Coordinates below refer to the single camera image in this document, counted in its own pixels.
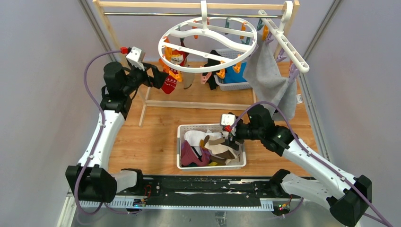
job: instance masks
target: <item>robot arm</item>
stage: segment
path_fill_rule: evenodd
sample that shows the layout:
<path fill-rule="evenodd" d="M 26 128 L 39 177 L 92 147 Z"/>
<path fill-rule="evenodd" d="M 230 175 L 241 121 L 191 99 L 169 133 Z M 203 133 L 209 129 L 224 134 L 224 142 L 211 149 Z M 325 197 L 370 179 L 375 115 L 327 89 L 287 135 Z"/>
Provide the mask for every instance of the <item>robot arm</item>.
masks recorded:
<path fill-rule="evenodd" d="M 223 114 L 221 125 L 230 132 L 225 144 L 236 148 L 244 140 L 259 140 L 266 149 L 281 157 L 298 164 L 309 172 L 316 180 L 306 180 L 290 173 L 279 170 L 270 180 L 272 191 L 277 196 L 293 194 L 313 201 L 326 209 L 342 224 L 355 226 L 368 208 L 363 199 L 345 182 L 350 181 L 363 195 L 372 200 L 372 182 L 364 175 L 356 178 L 347 173 L 307 146 L 302 139 L 300 144 L 307 149 L 305 152 L 293 137 L 291 131 L 283 126 L 275 125 L 270 113 L 262 105 L 256 105 L 248 111 L 250 123 L 240 120 L 235 127 L 236 116 Z M 343 177 L 337 176 L 329 167 L 337 170 Z"/>
<path fill-rule="evenodd" d="M 130 69 L 123 67 L 119 62 L 110 62 L 103 69 L 106 86 L 102 88 L 100 106 L 105 117 L 104 125 L 102 125 L 102 113 L 100 113 L 94 134 L 84 155 L 76 166 L 67 167 L 65 173 L 70 188 L 74 191 L 78 175 L 88 160 L 100 129 L 103 128 L 96 143 L 95 152 L 91 155 L 79 182 L 79 200 L 112 202 L 116 193 L 122 190 L 136 191 L 138 188 L 143 188 L 143 175 L 140 170 L 123 169 L 117 174 L 109 174 L 107 168 L 115 138 L 131 107 L 130 95 L 142 84 L 160 89 L 168 76 L 167 73 L 160 72 L 156 66 L 143 63 L 144 55 L 141 49 L 129 48 L 126 58 Z M 146 73 L 149 69 L 152 69 L 153 77 Z"/>

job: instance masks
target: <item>plastic clip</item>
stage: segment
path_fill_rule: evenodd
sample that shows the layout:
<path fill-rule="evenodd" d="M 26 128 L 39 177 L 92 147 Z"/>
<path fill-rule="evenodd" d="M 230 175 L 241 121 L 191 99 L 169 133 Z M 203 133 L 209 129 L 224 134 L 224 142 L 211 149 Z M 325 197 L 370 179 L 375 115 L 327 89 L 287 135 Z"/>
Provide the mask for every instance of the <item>plastic clip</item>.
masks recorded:
<path fill-rule="evenodd" d="M 263 36 L 262 36 L 262 40 L 266 40 L 267 38 L 267 34 L 269 33 L 269 28 L 267 28 L 267 26 L 265 25 L 263 27 Z"/>
<path fill-rule="evenodd" d="M 235 66 L 233 66 L 234 72 L 239 73 L 241 71 L 241 62 L 237 63 Z"/>
<path fill-rule="evenodd" d="M 287 58 L 287 57 L 284 57 L 283 54 L 284 54 L 284 49 L 281 49 L 279 52 L 279 55 L 277 56 L 276 62 L 284 61 L 284 59 Z"/>
<path fill-rule="evenodd" d="M 177 71 L 177 74 L 173 73 L 173 71 L 169 71 L 168 74 L 170 76 L 172 76 L 174 79 L 176 79 L 178 82 L 182 82 L 183 81 L 183 77 L 181 75 L 180 71 Z"/>
<path fill-rule="evenodd" d="M 159 63 L 160 63 L 160 65 L 163 67 L 163 71 L 164 71 L 164 72 L 170 71 L 170 67 L 168 67 L 168 66 L 163 62 L 163 60 L 161 60 L 161 58 L 159 58 Z"/>
<path fill-rule="evenodd" d="M 266 44 L 269 44 L 269 43 L 273 42 L 273 39 L 271 38 L 272 36 L 273 36 L 273 34 L 271 32 L 269 32 L 267 34 L 267 38 L 266 38 L 266 41 L 265 41 Z"/>
<path fill-rule="evenodd" d="M 228 21 L 228 18 L 226 18 L 226 26 L 225 28 L 230 28 L 230 22 Z"/>
<path fill-rule="evenodd" d="M 289 64 L 290 64 L 290 67 L 289 67 L 289 70 L 288 70 L 288 73 L 289 73 L 288 82 L 292 83 L 292 82 L 294 82 L 294 80 L 298 76 L 299 69 L 295 66 L 295 64 L 292 61 L 290 61 Z"/>
<path fill-rule="evenodd" d="M 263 28 L 263 21 L 262 21 L 262 19 L 259 19 L 256 30 L 260 31 L 262 28 Z"/>
<path fill-rule="evenodd" d="M 221 69 L 219 72 L 216 73 L 216 75 L 222 79 L 226 77 L 226 69 Z"/>
<path fill-rule="evenodd" d="M 242 23 L 242 27 L 241 27 L 241 31 L 246 31 L 245 25 L 246 25 L 246 22 L 243 22 L 243 23 Z"/>
<path fill-rule="evenodd" d="M 168 40 L 168 37 L 167 37 L 167 36 L 164 36 L 164 38 L 166 38 L 166 39 L 164 40 L 164 42 L 170 43 L 170 40 Z M 167 59 L 168 61 L 171 61 L 171 55 L 173 55 L 173 49 L 170 48 L 170 47 L 165 47 L 165 49 L 164 49 L 164 55 L 166 56 L 166 59 Z"/>
<path fill-rule="evenodd" d="M 180 38 L 180 42 L 184 42 L 184 39 L 185 39 L 185 38 Z"/>
<path fill-rule="evenodd" d="M 206 82 L 208 81 L 208 79 L 210 78 L 210 76 L 212 75 L 212 72 L 208 72 L 206 74 L 206 76 L 203 76 L 200 78 L 200 82 L 201 84 L 206 84 Z"/>
<path fill-rule="evenodd" d="M 247 37 L 247 38 L 246 38 L 246 41 L 244 42 L 243 40 L 241 40 L 241 43 L 242 43 L 242 44 L 245 44 L 245 45 L 249 45 L 250 41 L 251 41 L 251 38 L 250 38 L 250 37 Z"/>
<path fill-rule="evenodd" d="M 193 36 L 195 39 L 198 39 L 198 35 L 194 35 Z"/>

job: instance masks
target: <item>hanging sock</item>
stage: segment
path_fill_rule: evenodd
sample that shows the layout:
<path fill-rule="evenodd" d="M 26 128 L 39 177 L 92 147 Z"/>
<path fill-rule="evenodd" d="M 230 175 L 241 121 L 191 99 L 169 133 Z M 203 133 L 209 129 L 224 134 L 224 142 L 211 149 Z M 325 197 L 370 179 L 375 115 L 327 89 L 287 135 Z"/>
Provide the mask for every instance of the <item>hanging sock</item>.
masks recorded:
<path fill-rule="evenodd" d="M 184 89 L 188 89 L 192 86 L 193 80 L 195 79 L 195 73 L 181 72 L 183 77 Z"/>
<path fill-rule="evenodd" d="M 168 75 L 161 89 L 164 91 L 164 93 L 170 94 L 174 91 L 176 86 L 177 86 L 177 80 L 174 79 L 174 77 Z"/>

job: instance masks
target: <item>purple cloth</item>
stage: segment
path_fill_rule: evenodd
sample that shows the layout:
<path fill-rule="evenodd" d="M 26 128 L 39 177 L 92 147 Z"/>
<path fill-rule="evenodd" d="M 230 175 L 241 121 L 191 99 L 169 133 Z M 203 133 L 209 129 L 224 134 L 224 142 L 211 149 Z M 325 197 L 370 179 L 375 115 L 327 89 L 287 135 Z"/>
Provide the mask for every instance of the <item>purple cloth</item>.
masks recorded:
<path fill-rule="evenodd" d="M 185 140 L 184 143 L 181 144 L 181 165 L 187 166 L 193 162 L 197 166 L 207 166 L 210 162 L 209 150 L 202 147 L 200 147 L 200 150 L 202 152 L 201 161 L 198 156 L 195 155 L 188 141 Z"/>

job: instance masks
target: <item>orange clip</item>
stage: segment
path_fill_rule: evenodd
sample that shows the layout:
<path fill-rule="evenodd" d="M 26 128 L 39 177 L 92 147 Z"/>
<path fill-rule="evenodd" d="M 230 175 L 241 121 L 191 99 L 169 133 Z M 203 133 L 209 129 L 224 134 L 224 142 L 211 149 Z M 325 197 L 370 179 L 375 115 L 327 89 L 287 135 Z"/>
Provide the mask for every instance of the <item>orange clip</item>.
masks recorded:
<path fill-rule="evenodd" d="M 235 66 L 233 66 L 234 72 L 239 73 L 241 71 L 241 62 L 237 63 Z"/>
<path fill-rule="evenodd" d="M 245 31 L 245 30 L 246 30 L 245 25 L 246 25 L 246 22 L 243 22 L 243 23 L 242 23 L 242 27 L 241 27 L 241 31 Z"/>
<path fill-rule="evenodd" d="M 226 69 L 221 69 L 218 73 L 216 73 L 216 75 L 222 79 L 224 79 L 224 77 L 226 77 Z"/>
<path fill-rule="evenodd" d="M 170 40 L 168 40 L 168 37 L 165 36 L 165 38 L 166 38 L 166 39 L 164 40 L 164 42 L 170 43 Z M 170 47 L 165 47 L 164 54 L 165 54 L 165 56 L 166 56 L 166 59 L 167 59 L 168 61 L 171 61 L 171 55 L 173 55 L 173 49 L 170 48 Z"/>
<path fill-rule="evenodd" d="M 198 39 L 198 35 L 194 35 L 193 36 L 195 39 Z"/>
<path fill-rule="evenodd" d="M 170 76 L 172 76 L 174 79 L 176 79 L 178 82 L 183 81 L 183 77 L 181 75 L 181 72 L 177 70 L 177 74 L 173 73 L 171 70 L 168 72 Z"/>
<path fill-rule="evenodd" d="M 170 71 L 170 67 L 168 67 L 168 66 L 163 62 L 163 60 L 161 60 L 161 58 L 159 58 L 159 63 L 160 63 L 160 65 L 163 67 L 163 71 L 164 71 L 164 72 Z"/>
<path fill-rule="evenodd" d="M 269 33 L 269 29 L 267 28 L 267 26 L 265 25 L 263 27 L 263 36 L 262 36 L 262 40 L 265 40 L 267 38 L 267 34 Z"/>

